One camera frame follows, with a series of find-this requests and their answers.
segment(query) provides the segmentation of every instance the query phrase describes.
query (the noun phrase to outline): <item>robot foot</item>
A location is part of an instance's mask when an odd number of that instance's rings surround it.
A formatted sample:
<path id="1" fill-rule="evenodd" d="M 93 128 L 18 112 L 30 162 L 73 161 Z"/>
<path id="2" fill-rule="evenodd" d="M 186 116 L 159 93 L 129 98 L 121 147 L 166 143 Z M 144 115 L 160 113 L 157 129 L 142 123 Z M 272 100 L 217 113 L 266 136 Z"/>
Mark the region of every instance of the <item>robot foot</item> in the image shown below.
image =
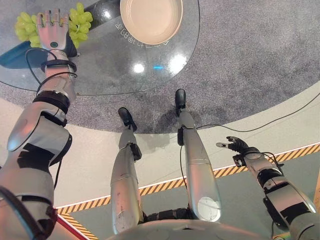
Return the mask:
<path id="1" fill-rule="evenodd" d="M 125 107 L 120 107 L 118 109 L 118 114 L 125 126 L 131 126 L 134 132 L 137 130 L 137 125 L 135 124 L 130 112 Z"/>
<path id="2" fill-rule="evenodd" d="M 175 92 L 175 111 L 179 117 L 180 109 L 186 108 L 186 91 L 182 88 Z"/>

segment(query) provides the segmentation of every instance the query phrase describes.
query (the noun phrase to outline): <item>white floor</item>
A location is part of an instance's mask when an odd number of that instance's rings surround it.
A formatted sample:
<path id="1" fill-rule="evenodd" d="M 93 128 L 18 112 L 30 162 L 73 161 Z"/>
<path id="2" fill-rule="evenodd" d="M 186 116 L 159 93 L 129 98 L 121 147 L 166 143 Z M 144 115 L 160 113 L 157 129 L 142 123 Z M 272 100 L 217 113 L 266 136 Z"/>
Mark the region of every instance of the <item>white floor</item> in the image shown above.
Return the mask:
<path id="1" fill-rule="evenodd" d="M 266 111 L 227 124 L 248 130 L 299 109 L 320 92 L 320 82 Z M 7 157 L 7 140 L 22 108 L 0 98 L 0 165 Z M 119 133 L 67 125 L 73 136 L 64 157 L 55 190 L 55 206 L 67 205 L 110 194 L 110 179 L 118 153 Z M 199 130 L 213 168 L 233 164 L 234 152 L 216 147 L 227 136 L 236 136 L 261 151 L 280 153 L 320 140 L 320 97 L 302 111 L 262 129 L 240 133 L 222 127 Z M 172 179 L 181 175 L 177 134 L 137 134 L 143 157 L 136 163 L 139 185 Z M 51 167 L 55 177 L 57 166 Z"/>

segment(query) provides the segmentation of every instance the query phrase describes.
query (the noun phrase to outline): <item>humanoid robot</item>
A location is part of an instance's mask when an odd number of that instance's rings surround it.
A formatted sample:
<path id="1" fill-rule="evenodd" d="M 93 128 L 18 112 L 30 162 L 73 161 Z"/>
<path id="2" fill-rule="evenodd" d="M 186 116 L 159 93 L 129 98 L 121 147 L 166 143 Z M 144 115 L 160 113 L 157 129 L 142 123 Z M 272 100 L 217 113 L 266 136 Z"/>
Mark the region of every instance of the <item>humanoid robot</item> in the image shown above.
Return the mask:
<path id="1" fill-rule="evenodd" d="M 33 102 L 17 120 L 8 139 L 8 157 L 0 170 L 0 239 L 45 240 L 52 233 L 54 183 L 49 166 L 59 163 L 72 144 L 64 128 L 70 104 L 76 99 L 75 64 L 68 56 L 74 46 L 68 34 L 66 14 L 60 25 L 60 11 L 37 16 L 37 28 L 44 51 L 46 79 Z M 119 141 L 111 177 L 111 240 L 263 240 L 254 233 L 219 223 L 221 202 L 212 166 L 186 108 L 186 93 L 175 93 L 179 119 L 178 144 L 185 146 L 188 206 L 145 215 L 138 191 L 134 162 L 142 157 L 134 131 L 137 126 L 122 107 L 118 110 L 125 126 Z M 263 202 L 278 227 L 289 229 L 294 240 L 319 240 L 320 216 L 312 202 L 292 185 L 255 147 L 236 137 L 231 143 L 217 143 L 239 154 L 238 167 L 246 166 L 265 193 Z"/>

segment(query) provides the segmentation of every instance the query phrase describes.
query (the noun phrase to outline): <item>red stripe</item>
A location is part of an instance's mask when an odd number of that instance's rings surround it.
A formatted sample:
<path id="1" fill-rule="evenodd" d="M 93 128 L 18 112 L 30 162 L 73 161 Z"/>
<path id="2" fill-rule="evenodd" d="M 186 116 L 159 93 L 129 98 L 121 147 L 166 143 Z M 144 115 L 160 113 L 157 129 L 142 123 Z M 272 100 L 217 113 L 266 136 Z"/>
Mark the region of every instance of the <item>red stripe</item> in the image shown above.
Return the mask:
<path id="1" fill-rule="evenodd" d="M 63 221 L 60 216 L 58 216 L 57 222 L 58 222 L 59 224 L 61 224 L 62 227 L 64 227 L 65 229 L 67 229 L 70 233 L 72 233 L 73 235 L 75 235 L 78 239 L 80 239 L 80 240 L 87 240 L 87 239 L 84 238 L 80 233 L 78 233 L 78 232 L 77 232 L 76 230 L 74 230 L 71 226 L 69 226 L 65 221 Z"/>

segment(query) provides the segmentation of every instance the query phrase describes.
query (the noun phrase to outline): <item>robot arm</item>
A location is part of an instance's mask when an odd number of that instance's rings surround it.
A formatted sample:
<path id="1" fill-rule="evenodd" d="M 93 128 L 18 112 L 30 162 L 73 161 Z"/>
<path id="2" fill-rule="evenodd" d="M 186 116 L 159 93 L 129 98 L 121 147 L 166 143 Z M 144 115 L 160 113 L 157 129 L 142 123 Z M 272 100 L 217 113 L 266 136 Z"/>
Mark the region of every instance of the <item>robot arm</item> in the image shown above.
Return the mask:
<path id="1" fill-rule="evenodd" d="M 289 228 L 293 240 L 320 239 L 320 216 L 312 201 L 257 148 L 234 136 L 227 139 L 232 143 L 217 143 L 217 147 L 239 153 L 233 157 L 236 166 L 246 166 L 257 179 L 265 194 L 263 203 L 275 224 L 284 230 Z"/>
<path id="2" fill-rule="evenodd" d="M 47 80 L 17 120 L 8 139 L 7 160 L 0 170 L 0 185 L 22 202 L 41 233 L 35 236 L 26 231 L 0 198 L 0 239 L 48 238 L 57 221 L 49 166 L 61 161 L 72 143 L 72 136 L 64 128 L 70 103 L 76 99 L 72 75 L 75 65 L 66 54 L 69 17 L 65 15 L 62 26 L 58 9 L 54 10 L 53 23 L 49 11 L 44 14 L 44 23 L 42 17 L 37 16 L 40 42 L 55 57 L 49 54 L 44 63 Z"/>

